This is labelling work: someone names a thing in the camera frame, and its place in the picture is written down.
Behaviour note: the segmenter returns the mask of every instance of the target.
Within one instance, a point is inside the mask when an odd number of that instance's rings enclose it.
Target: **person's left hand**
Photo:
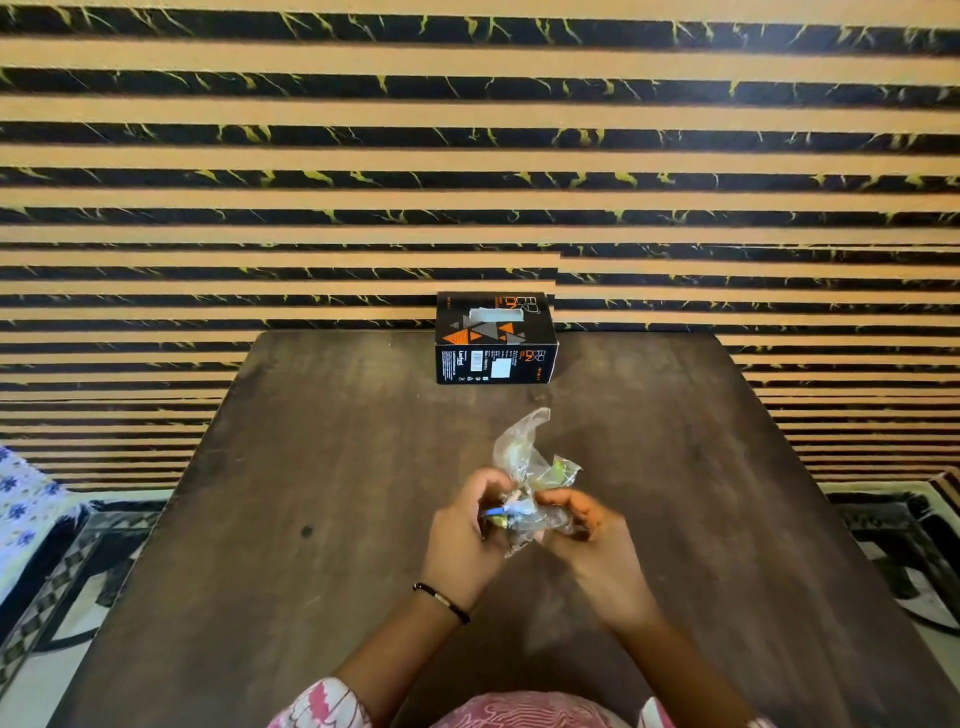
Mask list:
[[[507,535],[500,528],[486,540],[480,536],[480,503],[496,505],[501,494],[513,489],[503,471],[481,468],[469,475],[452,503],[433,515],[420,581],[467,612],[500,571],[508,549]]]

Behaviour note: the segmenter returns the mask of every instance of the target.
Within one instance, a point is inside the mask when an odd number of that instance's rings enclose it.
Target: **small object in hand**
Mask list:
[[[562,506],[540,505],[534,493],[573,485],[581,470],[576,463],[555,455],[548,465],[534,448],[538,425],[550,420],[550,409],[541,407],[510,427],[493,444],[493,463],[504,471],[516,488],[503,498],[499,508],[481,512],[481,517],[507,532],[508,556],[534,540],[534,535],[548,528],[571,535],[578,525]]]
[[[470,615],[469,615],[469,614],[467,614],[464,610],[462,610],[460,607],[458,607],[458,606],[457,606],[456,604],[454,604],[452,601],[450,601],[449,599],[447,599],[444,595],[442,595],[442,594],[441,594],[440,592],[438,592],[436,589],[434,589],[433,587],[431,587],[429,584],[424,584],[423,582],[418,581],[416,584],[414,584],[414,591],[415,591],[415,592],[423,592],[424,594],[427,594],[427,595],[432,596],[432,597],[435,598],[437,601],[439,601],[441,604],[443,604],[444,607],[446,607],[448,610],[450,610],[451,612],[453,612],[453,614],[455,614],[455,615],[457,616],[457,618],[458,618],[463,624],[470,624]]]

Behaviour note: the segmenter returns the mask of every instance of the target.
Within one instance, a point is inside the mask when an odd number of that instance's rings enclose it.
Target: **product box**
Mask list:
[[[439,384],[543,384],[558,346],[542,293],[437,296]]]

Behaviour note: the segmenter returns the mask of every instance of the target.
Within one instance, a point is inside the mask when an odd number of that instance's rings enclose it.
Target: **table surface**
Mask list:
[[[666,612],[780,728],[960,724],[960,696],[723,348],[567,333],[547,385],[434,383],[432,335],[263,334],[51,726],[262,728],[406,596],[494,439],[622,511]],[[649,695],[562,565],[511,559],[397,723],[479,692]]]

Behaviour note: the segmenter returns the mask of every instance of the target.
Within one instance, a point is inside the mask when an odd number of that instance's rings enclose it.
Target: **pink patterned shirt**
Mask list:
[[[372,728],[356,695],[335,677],[307,688],[269,728]],[[492,692],[479,695],[433,728],[626,728],[613,713],[563,692]],[[673,728],[656,698],[640,712],[637,728]],[[763,718],[744,728],[774,728]]]

